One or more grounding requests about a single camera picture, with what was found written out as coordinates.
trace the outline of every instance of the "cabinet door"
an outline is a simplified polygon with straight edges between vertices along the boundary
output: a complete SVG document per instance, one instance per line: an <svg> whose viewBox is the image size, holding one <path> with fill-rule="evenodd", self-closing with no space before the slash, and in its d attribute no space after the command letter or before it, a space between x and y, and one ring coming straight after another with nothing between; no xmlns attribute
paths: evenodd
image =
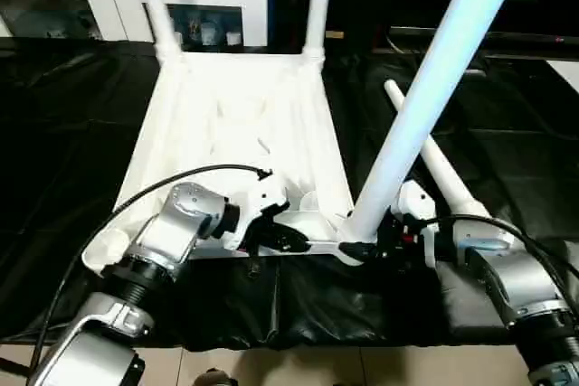
<svg viewBox="0 0 579 386"><path fill-rule="evenodd" d="M147 0L115 0L133 41L153 41ZM195 46L267 45L267 0L163 0L185 50Z"/></svg>
<svg viewBox="0 0 579 386"><path fill-rule="evenodd" d="M126 40L114 0L0 0L0 36Z"/></svg>

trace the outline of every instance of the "black cable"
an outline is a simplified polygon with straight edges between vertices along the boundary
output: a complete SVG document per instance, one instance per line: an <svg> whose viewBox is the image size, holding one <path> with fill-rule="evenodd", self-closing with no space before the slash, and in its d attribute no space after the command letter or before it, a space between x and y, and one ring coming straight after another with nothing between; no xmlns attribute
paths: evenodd
<svg viewBox="0 0 579 386"><path fill-rule="evenodd" d="M51 325L48 328L48 332L52 332L54 330L63 329L67 327L70 323L58 323L56 325ZM11 344L14 341L18 341L19 339L30 337L33 338L40 333L40 327L35 327L34 329L23 330L22 332L18 332L17 334L9 334L8 336L3 336L0 338L0 345L3 344Z"/></svg>
<svg viewBox="0 0 579 386"><path fill-rule="evenodd" d="M571 293L569 293L567 286L559 276L559 272L548 260L546 253L552 258L556 259L562 265L565 265L566 268L572 271L574 276L579 278L579 270L577 270L570 262L559 257L549 248L546 248L545 246L539 244L536 240L526 235L523 231L511 226L508 223L496 219L477 216L474 214L452 214L450 216L438 216L433 217L432 219L423 220L420 222L420 224L421 226L426 227L434 223L444 224L444 223L454 223L456 221L482 221L484 223L488 223L489 225L493 225L503 231L506 231L509 234L514 235L519 240L521 240L525 245L525 247L527 248L527 251L541 263L547 274L551 277L551 279L553 279L555 286L561 293L561 296L563 297L565 302L568 304L569 310L573 314L575 321L579 321L579 310L577 309L577 304L575 303L573 297L571 296Z"/></svg>
<svg viewBox="0 0 579 386"><path fill-rule="evenodd" d="M22 365L21 363L16 363L14 361L9 361L4 357L0 357L0 371L8 372L18 377L27 378L30 369L26 365Z"/></svg>
<svg viewBox="0 0 579 386"><path fill-rule="evenodd" d="M260 169L260 168L255 167L255 166L250 166L250 165L208 165L208 166L198 167L196 169L190 169L188 171L184 171L184 172L181 172L179 174L169 176L169 177L167 177L167 178L165 178L157 183L151 184L146 189L144 189L144 190L140 191L139 193L135 194L134 196L130 197L129 199L124 201L115 211L113 211L109 215L109 217L107 217L107 219L105 219L92 232L92 234L82 243L81 247L76 252L75 256L72 258L72 261L71 261L69 267L67 267L66 270L64 271L64 274L62 275L61 282L60 282L59 286L56 288L56 291L54 292L54 296L52 297L52 301L50 303L50 306L49 306L48 310L46 311L46 314L44 314L43 325L40 329L38 339L36 340L36 344L34 346L33 357L30 361L30 372L34 372L36 370L36 368L38 368L38 362L40 361L40 356L41 356L41 352L43 350L44 340L46 339L46 334L48 333L48 329L50 327L50 322L51 322L52 316L54 315L54 311L55 311L56 306L58 304L58 300L61 297L62 291L64 290L64 286L65 286L67 280L69 279L69 277L72 274L72 271L74 270L76 261L81 257L82 252L89 246L92 239L94 239L94 237L99 232L101 232L103 229L105 229L111 221L113 221L115 218L117 218L117 216L119 216L119 214L124 212L128 207L130 207L133 203L135 203L136 201L141 199L146 194L149 194L149 193L151 193L151 192L153 192L153 191L155 191L155 190L157 190L157 189L159 189L167 184L171 184L175 181L178 181L182 178L186 178L187 176L190 176L190 175L196 175L196 174L201 174L204 172L211 172L211 171L217 171L217 170L223 170L223 169L235 169L235 170L240 170L240 171L254 172L259 176L260 179L263 179L271 174L268 171L264 171L263 169Z"/></svg>

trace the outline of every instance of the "black plastic sheet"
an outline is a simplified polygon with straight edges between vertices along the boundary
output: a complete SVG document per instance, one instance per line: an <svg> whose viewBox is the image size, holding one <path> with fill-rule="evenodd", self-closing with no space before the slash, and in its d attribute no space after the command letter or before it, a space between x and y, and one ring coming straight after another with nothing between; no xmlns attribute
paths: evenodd
<svg viewBox="0 0 579 386"><path fill-rule="evenodd" d="M33 339L73 252L111 210L158 73L146 44L38 44L0 50L0 336L19 334L17 342ZM324 80L354 196L394 118L384 80L406 89L415 64L400 55L327 59ZM436 140L495 215L573 259L577 94L543 61L478 61L472 68ZM444 212L420 159L413 177ZM257 276L249 272L255 267ZM79 267L55 324L98 287ZM435 272L403 274L385 263L350 268L331 257L194 261L169 299L143 344L199 351L508 339L482 289L444 261Z"/></svg>

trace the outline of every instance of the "white pipe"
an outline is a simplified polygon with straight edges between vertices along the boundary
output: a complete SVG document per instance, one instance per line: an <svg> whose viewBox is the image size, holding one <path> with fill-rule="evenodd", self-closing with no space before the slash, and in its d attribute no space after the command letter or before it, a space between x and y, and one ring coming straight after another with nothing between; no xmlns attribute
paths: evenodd
<svg viewBox="0 0 579 386"><path fill-rule="evenodd" d="M327 3L329 0L309 0L308 29L303 52L313 58L324 58Z"/></svg>
<svg viewBox="0 0 579 386"><path fill-rule="evenodd" d="M394 80L387 80L384 84L386 93L390 96L396 110L400 111L404 104L404 94ZM434 139L428 135L420 152L432 178L441 189L442 196L449 204L453 214L476 214L490 217L485 206L474 199L469 188L456 173L446 155Z"/></svg>
<svg viewBox="0 0 579 386"><path fill-rule="evenodd" d="M376 158L341 237L375 240L422 144L469 66L503 0L451 0L408 97Z"/></svg>
<svg viewBox="0 0 579 386"><path fill-rule="evenodd" d="M159 61L179 55L181 49L176 41L173 25L163 0L147 0L147 10L155 32L155 48Z"/></svg>

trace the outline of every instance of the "tiled floor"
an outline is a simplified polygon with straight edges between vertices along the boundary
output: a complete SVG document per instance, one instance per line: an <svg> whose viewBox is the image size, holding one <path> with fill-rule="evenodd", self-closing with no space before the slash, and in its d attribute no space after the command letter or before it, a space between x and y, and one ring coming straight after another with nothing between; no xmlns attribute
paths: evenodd
<svg viewBox="0 0 579 386"><path fill-rule="evenodd" d="M213 350L188 353L140 349L147 369L141 385L190 386L210 368L240 386L527 386L527 369L513 347L298 348L285 352ZM31 349L0 346L0 356L27 363ZM0 372L0 386L24 381Z"/></svg>

